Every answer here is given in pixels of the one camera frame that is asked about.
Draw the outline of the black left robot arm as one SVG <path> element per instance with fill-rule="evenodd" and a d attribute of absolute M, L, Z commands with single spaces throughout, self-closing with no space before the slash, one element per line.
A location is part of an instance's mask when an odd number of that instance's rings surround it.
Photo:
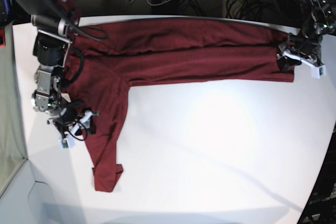
<path fill-rule="evenodd" d="M 305 14 L 298 34 L 289 33 L 278 45 L 277 65 L 281 72 L 289 72 L 301 64 L 310 67 L 311 76 L 319 79 L 327 74 L 321 59 L 324 35 L 335 32 L 335 15 L 328 0 L 295 0 Z"/>

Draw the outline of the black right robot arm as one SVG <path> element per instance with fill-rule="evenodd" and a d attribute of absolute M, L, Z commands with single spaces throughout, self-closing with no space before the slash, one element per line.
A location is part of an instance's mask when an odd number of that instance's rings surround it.
<path fill-rule="evenodd" d="M 15 0 L 30 15 L 37 28 L 33 55 L 39 67 L 34 79 L 33 108 L 49 114 L 62 142 L 85 140 L 96 132 L 92 117 L 96 112 L 82 109 L 84 102 L 68 102 L 62 92 L 73 84 L 84 69 L 83 53 L 73 46 L 75 37 L 83 35 L 95 41 L 107 39 L 105 31 L 80 27 L 80 10 L 76 0 Z"/>

